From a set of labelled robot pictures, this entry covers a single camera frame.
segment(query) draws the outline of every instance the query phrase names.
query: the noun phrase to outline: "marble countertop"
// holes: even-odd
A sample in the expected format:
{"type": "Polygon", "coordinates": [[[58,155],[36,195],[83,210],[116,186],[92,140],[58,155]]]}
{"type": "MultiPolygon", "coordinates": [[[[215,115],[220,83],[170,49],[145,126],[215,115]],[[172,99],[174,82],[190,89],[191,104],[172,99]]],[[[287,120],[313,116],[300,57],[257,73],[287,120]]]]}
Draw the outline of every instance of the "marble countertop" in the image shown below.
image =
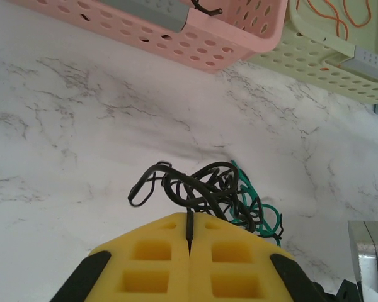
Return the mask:
{"type": "Polygon", "coordinates": [[[328,291],[348,220],[378,220],[378,116],[239,62],[217,75],[0,0],[0,302],[48,301],[89,251],[182,209],[127,195],[159,160],[245,167],[283,248],[328,291]]]}

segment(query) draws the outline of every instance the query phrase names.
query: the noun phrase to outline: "black cable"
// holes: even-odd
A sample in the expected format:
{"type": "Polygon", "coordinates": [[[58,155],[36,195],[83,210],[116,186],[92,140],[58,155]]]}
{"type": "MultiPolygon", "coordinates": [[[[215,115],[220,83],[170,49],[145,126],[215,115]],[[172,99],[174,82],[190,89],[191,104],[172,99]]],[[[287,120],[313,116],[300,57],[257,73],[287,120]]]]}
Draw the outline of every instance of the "black cable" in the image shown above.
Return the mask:
{"type": "MultiPolygon", "coordinates": [[[[156,181],[161,181],[165,193],[172,202],[188,210],[214,215],[225,221],[229,221],[226,215],[230,213],[237,221],[232,224],[242,226],[251,233],[256,230],[256,226],[263,223],[262,203],[259,196],[252,200],[250,206],[238,200],[238,194],[242,193],[238,189],[239,171],[229,162],[209,164],[190,176],[172,168],[169,162],[158,162],[148,168],[130,190],[128,196],[130,205],[139,207],[145,204],[154,192],[156,181]],[[162,172],[163,175],[157,176],[157,172],[162,172]],[[147,182],[151,182],[149,194],[139,204],[134,204],[133,199],[147,182]]],[[[278,235],[261,237],[281,238],[282,215],[280,215],[280,227],[281,232],[278,235]]]]}
{"type": "Polygon", "coordinates": [[[195,8],[197,10],[201,11],[202,13],[208,14],[209,16],[215,16],[217,14],[222,14],[222,9],[221,8],[209,11],[208,9],[205,9],[203,6],[201,6],[199,4],[199,0],[192,0],[192,3],[193,3],[193,5],[195,6],[195,8]]]}

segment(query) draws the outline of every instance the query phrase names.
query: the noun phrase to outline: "green cable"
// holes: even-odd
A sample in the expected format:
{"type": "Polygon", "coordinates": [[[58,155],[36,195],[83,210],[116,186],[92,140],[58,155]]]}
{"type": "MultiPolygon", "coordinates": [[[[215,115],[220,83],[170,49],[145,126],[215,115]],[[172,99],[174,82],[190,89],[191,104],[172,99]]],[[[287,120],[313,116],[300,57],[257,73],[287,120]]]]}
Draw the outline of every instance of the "green cable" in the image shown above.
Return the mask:
{"type": "MultiPolygon", "coordinates": [[[[238,168],[238,171],[239,171],[239,180],[242,181],[244,184],[240,185],[239,188],[241,190],[241,198],[242,198],[242,201],[244,203],[245,206],[248,206],[248,202],[246,200],[246,194],[248,194],[251,198],[251,200],[255,200],[255,198],[258,197],[258,193],[256,192],[256,190],[254,189],[254,187],[252,186],[251,182],[249,181],[249,179],[245,176],[245,173],[244,171],[237,165],[237,163],[232,160],[231,163],[233,165],[235,165],[237,168],[238,168]]],[[[255,210],[258,208],[258,205],[255,204],[253,206],[252,209],[250,210],[255,210]]],[[[270,225],[268,224],[268,222],[263,219],[263,221],[259,224],[259,227],[256,229],[256,231],[261,235],[261,236],[272,236],[273,234],[276,233],[276,231],[278,230],[278,228],[280,227],[280,213],[278,212],[278,210],[270,205],[270,204],[264,204],[261,202],[261,216],[262,217],[265,217],[264,215],[264,208],[268,208],[270,210],[272,210],[274,212],[274,214],[276,215],[276,224],[273,228],[270,227],[270,225]]],[[[230,214],[232,217],[234,217],[234,209],[231,208],[230,209],[230,214]]],[[[240,222],[241,220],[239,219],[232,219],[230,222],[231,223],[238,223],[240,222]]],[[[278,246],[280,246],[280,240],[275,238],[276,240],[276,244],[278,246]]]]}

